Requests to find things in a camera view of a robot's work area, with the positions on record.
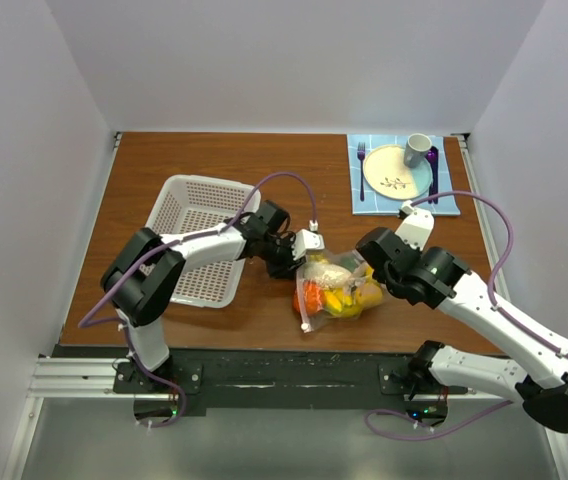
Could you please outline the orange fake fruit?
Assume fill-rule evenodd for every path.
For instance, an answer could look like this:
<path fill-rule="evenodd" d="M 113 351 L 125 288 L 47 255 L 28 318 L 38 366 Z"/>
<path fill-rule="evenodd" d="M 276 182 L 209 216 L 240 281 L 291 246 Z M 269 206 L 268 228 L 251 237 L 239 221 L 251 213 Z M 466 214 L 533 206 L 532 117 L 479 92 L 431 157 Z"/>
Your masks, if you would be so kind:
<path fill-rule="evenodd" d="M 313 281 L 304 280 L 302 283 L 302 293 L 305 310 L 308 315 L 315 315 L 324 309 L 324 290 L 318 284 Z"/>

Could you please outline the white perforated plastic basket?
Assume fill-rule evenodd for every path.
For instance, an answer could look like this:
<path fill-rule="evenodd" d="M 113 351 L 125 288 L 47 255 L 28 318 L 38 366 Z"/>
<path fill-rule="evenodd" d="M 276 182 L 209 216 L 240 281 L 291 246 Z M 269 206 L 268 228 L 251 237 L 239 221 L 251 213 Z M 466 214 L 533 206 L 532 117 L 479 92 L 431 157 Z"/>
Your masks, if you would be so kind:
<path fill-rule="evenodd" d="M 254 212 L 261 194 L 251 185 L 198 175 L 168 178 L 147 218 L 159 235 L 210 229 L 232 218 L 239 209 Z M 221 309 L 235 298 L 245 262 L 220 261 L 184 273 L 171 301 L 193 307 Z"/>

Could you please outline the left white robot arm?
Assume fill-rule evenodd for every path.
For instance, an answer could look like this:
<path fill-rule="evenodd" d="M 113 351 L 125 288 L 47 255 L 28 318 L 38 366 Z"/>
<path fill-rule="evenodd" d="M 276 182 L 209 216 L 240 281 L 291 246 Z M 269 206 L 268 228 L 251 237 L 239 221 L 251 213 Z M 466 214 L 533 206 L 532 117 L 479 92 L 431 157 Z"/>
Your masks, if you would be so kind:
<path fill-rule="evenodd" d="M 128 330 L 139 366 L 135 378 L 149 392 L 171 380 L 170 352 L 160 317 L 182 275 L 218 262 L 257 257 L 272 278 L 289 279 L 304 263 L 305 231 L 282 232 L 290 215 L 272 201 L 204 230 L 162 237 L 138 230 L 100 280 L 105 298 Z"/>

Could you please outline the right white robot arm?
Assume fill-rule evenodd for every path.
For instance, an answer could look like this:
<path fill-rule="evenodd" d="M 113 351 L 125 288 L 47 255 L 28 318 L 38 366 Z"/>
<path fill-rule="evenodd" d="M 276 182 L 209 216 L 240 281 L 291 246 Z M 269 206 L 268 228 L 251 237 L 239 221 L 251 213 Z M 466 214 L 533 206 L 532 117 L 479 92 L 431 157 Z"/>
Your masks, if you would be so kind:
<path fill-rule="evenodd" d="M 535 322 L 498 295 L 449 251 L 411 247 L 378 227 L 356 245 L 373 277 L 395 298 L 424 304 L 487 338 L 503 358 L 425 342 L 409 360 L 407 381 L 423 393 L 465 387 L 523 407 L 544 427 L 568 433 L 568 340 Z"/>

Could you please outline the clear zip top bag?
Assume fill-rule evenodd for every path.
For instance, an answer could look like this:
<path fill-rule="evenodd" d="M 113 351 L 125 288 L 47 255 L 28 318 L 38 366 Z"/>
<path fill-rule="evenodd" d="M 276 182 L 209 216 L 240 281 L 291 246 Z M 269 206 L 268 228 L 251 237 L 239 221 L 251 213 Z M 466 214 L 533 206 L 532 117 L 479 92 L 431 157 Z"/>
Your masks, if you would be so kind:
<path fill-rule="evenodd" d="M 296 271 L 293 309 L 308 334 L 337 320 L 355 320 L 385 303 L 389 294 L 355 250 L 307 255 Z"/>

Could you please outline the white fake radish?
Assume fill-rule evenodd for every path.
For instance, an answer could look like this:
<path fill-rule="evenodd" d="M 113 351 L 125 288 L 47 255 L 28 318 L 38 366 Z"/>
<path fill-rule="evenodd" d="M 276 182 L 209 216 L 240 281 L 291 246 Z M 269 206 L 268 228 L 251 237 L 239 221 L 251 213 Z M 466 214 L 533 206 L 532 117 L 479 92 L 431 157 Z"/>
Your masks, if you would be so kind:
<path fill-rule="evenodd" d="M 311 262 L 306 264 L 303 278 L 323 289 L 336 289 L 347 285 L 352 280 L 352 273 L 333 263 Z"/>

